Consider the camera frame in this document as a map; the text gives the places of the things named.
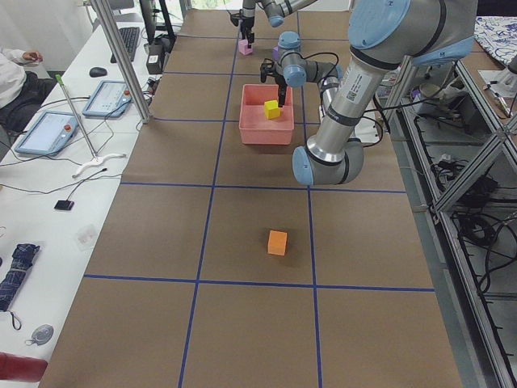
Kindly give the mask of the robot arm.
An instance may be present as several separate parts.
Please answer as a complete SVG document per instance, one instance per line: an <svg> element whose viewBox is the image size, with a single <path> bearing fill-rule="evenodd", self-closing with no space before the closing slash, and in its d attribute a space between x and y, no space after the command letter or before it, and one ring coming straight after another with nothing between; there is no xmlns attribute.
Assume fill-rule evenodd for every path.
<svg viewBox="0 0 517 388"><path fill-rule="evenodd" d="M254 43L254 21L256 7L264 11L269 24L279 27L289 15L315 3L315 0L244 0L242 8L235 13L230 13L230 21L235 27L239 27L242 39L247 41L248 47Z"/></svg>
<svg viewBox="0 0 517 388"><path fill-rule="evenodd" d="M273 77L284 102L288 87L318 85L324 116L317 133L295 148L292 170L303 185L352 181L364 164L364 148L354 137L383 77L403 58L415 65L441 65L466 57L473 47L475 1L361 1L351 12L351 61L339 65L309 61L300 37L284 32L278 59L261 65L261 78Z"/></svg>

